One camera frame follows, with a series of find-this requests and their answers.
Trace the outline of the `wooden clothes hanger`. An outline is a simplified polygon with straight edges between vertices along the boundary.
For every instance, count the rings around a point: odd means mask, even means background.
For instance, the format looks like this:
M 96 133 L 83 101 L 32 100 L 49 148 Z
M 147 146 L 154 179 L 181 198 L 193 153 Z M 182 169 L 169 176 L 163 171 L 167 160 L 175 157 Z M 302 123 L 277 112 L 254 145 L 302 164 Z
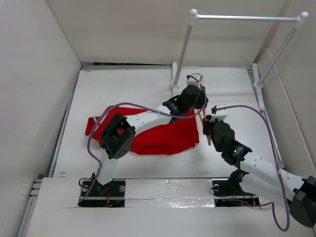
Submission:
M 202 114 L 198 114 L 200 122 L 202 124 L 203 127 L 203 132 L 204 130 L 206 130 L 206 139 L 207 139 L 207 143 L 210 146 L 212 144 L 211 141 L 211 137 L 209 135 L 209 125 L 208 125 L 208 120 L 206 119 L 207 114 L 206 114 L 206 107 L 207 107 L 207 103 L 208 103 L 208 98 L 206 95 L 206 91 L 205 91 L 205 87 L 200 85 L 200 90 L 201 92 L 198 95 L 197 101 L 196 101 L 196 105 L 195 105 L 195 109 L 196 110 L 201 110 Z

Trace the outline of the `red trousers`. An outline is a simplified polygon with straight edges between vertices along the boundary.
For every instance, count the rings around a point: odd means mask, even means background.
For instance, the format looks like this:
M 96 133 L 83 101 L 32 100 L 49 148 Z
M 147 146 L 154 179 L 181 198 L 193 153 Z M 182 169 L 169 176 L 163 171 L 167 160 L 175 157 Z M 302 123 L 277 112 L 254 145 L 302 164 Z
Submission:
M 106 118 L 99 123 L 97 130 L 93 133 L 92 139 L 99 142 L 101 146 L 101 133 L 108 125 L 111 118 L 121 113 L 123 116 L 130 116 L 145 112 L 144 109 L 118 107 L 109 112 Z M 99 117 L 89 117 L 85 135 L 91 133 Z M 136 135 L 130 151 L 138 155 L 174 155 L 199 143 L 199 134 L 196 118 L 180 119 L 170 124 L 160 125 Z

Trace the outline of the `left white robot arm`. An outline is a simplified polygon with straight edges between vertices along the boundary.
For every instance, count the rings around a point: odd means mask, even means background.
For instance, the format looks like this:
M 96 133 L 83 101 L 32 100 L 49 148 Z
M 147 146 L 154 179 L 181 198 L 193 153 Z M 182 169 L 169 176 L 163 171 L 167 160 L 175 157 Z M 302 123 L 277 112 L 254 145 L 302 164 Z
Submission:
M 115 114 L 101 133 L 101 148 L 105 154 L 95 174 L 93 190 L 100 196 L 110 191 L 110 182 L 114 178 L 118 159 L 130 151 L 136 136 L 161 125 L 191 119 L 196 115 L 189 116 L 188 113 L 195 109 L 201 112 L 207 102 L 205 87 L 189 84 L 180 95 L 163 102 L 155 109 L 146 109 L 142 113 L 128 116 Z

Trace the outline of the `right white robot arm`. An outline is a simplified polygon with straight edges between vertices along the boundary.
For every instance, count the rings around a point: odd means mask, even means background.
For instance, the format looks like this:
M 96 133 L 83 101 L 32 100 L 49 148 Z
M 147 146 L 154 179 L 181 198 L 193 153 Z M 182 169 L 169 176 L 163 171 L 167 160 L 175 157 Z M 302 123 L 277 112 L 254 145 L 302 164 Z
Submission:
M 316 224 L 316 179 L 303 178 L 264 160 L 249 147 L 235 139 L 230 125 L 207 116 L 203 120 L 203 133 L 210 136 L 215 150 L 226 163 L 237 169 L 230 175 L 231 193 L 258 195 L 272 203 L 288 208 L 292 218 L 305 227 Z

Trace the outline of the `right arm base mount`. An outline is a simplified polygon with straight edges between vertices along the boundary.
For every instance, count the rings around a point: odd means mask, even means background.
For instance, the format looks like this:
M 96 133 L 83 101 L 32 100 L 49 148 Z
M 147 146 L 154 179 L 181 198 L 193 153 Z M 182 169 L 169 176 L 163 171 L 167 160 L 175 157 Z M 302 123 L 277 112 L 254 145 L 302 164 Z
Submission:
M 216 207 L 258 206 L 259 198 L 244 192 L 240 183 L 246 172 L 236 170 L 229 177 L 212 179 L 210 193 L 214 196 Z

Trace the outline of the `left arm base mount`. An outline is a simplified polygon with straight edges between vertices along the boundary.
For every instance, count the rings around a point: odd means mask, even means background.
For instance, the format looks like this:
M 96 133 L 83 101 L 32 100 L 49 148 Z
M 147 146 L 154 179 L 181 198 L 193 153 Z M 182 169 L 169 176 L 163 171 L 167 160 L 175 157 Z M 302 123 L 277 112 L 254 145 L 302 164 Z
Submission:
M 82 178 L 79 181 L 81 193 L 78 205 L 80 207 L 125 207 L 126 180 L 112 180 L 103 186 L 96 181 L 87 197 L 81 201 L 88 193 L 91 184 L 91 179 Z

